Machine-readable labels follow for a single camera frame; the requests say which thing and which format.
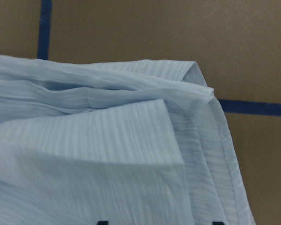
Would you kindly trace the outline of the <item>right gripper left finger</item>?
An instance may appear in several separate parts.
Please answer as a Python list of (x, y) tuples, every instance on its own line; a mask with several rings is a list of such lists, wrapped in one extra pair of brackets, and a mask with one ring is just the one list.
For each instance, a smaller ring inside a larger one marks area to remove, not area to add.
[(108, 225), (108, 221), (98, 221), (97, 225)]

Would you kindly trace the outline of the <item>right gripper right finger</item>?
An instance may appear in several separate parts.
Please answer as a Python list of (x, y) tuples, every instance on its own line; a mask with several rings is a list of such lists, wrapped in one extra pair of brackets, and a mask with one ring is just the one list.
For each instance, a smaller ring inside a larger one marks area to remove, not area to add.
[(222, 221), (213, 221), (212, 225), (223, 225)]

